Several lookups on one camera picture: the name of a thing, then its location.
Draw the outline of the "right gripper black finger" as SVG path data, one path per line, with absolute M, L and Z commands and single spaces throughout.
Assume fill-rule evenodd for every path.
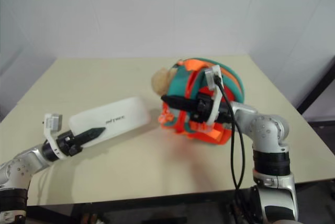
M 163 95 L 161 100 L 170 107 L 195 107 L 197 100 L 176 95 Z
M 192 111 L 196 111 L 196 104 L 173 104 L 173 105 L 170 105 L 170 108 L 192 112 Z

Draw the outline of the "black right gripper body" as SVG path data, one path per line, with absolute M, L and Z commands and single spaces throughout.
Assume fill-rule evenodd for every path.
M 191 121 L 206 122 L 213 108 L 213 100 L 210 95 L 198 93 L 196 96 L 196 108 L 191 113 Z

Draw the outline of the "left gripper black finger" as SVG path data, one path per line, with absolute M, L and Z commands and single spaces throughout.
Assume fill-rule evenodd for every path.
M 91 128 L 74 137 L 75 141 L 92 141 L 98 138 L 104 131 L 105 127 Z
M 84 135 L 83 137 L 78 138 L 79 146 L 93 146 L 100 142 L 100 137 L 93 135 Z

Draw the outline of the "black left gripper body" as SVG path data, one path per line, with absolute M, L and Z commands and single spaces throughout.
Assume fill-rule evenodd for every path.
M 83 148 L 75 143 L 75 137 L 71 130 L 66 131 L 57 137 L 57 144 L 61 152 L 66 156 L 74 156 L 82 152 Z

